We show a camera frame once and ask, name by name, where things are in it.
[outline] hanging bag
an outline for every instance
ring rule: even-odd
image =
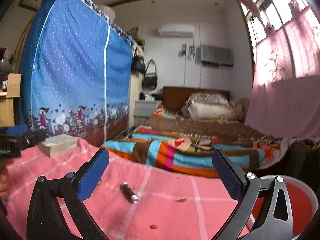
[[[147,70],[148,70],[149,66],[151,65],[151,63],[153,65],[155,65],[155,72],[147,73]],[[148,90],[155,90],[157,85],[158,85],[157,66],[156,66],[155,61],[153,59],[151,59],[148,63],[147,68],[146,68],[146,73],[144,74],[142,87],[144,89],[148,89]]]
[[[142,74],[146,73],[146,64],[144,58],[141,55],[137,55],[138,47],[134,51],[134,57],[131,62],[131,71],[139,71]]]

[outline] wall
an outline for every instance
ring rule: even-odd
[[[233,100],[251,97],[252,56],[245,22],[236,0],[229,1],[225,13],[235,59],[235,65],[232,68],[231,97]]]
[[[229,48],[225,15],[210,0],[151,0],[137,1],[114,7],[115,22],[124,30],[139,26],[139,36],[146,40],[145,59],[157,64],[159,91],[164,85],[216,88],[230,90],[232,69],[202,65],[200,43]],[[158,34],[163,23],[182,22],[195,26],[193,39],[164,38]],[[183,43],[196,47],[193,61],[178,57]]]
[[[16,49],[20,35],[34,16],[34,12],[18,7],[20,0],[14,0],[0,22],[0,47],[9,49],[12,53]]]

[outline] air conditioner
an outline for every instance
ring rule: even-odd
[[[163,37],[192,38],[195,32],[193,24],[169,23],[161,25],[159,34]]]

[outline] headboard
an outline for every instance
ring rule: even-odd
[[[188,100],[192,93],[210,93],[222,94],[228,101],[230,100],[230,91],[188,88],[188,87],[163,87],[162,89],[162,105],[171,112],[179,111]]]

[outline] orange leaf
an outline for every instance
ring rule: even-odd
[[[150,228],[151,229],[158,229],[159,227],[157,225],[151,225]]]
[[[182,199],[176,200],[176,202],[179,202],[179,203],[183,203],[183,202],[186,202],[186,201],[187,201],[187,198],[182,198]]]

